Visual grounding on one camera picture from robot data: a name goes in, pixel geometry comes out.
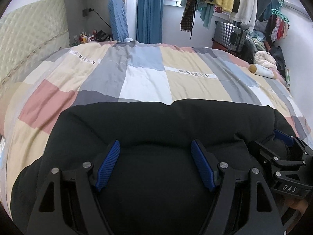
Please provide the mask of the person's right hand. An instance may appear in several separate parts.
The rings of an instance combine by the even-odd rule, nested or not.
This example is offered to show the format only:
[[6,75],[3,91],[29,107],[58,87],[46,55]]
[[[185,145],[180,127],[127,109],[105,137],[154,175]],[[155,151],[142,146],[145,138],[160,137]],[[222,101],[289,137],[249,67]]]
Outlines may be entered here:
[[298,198],[286,198],[285,203],[288,207],[299,211],[301,215],[305,213],[309,206],[307,200]]

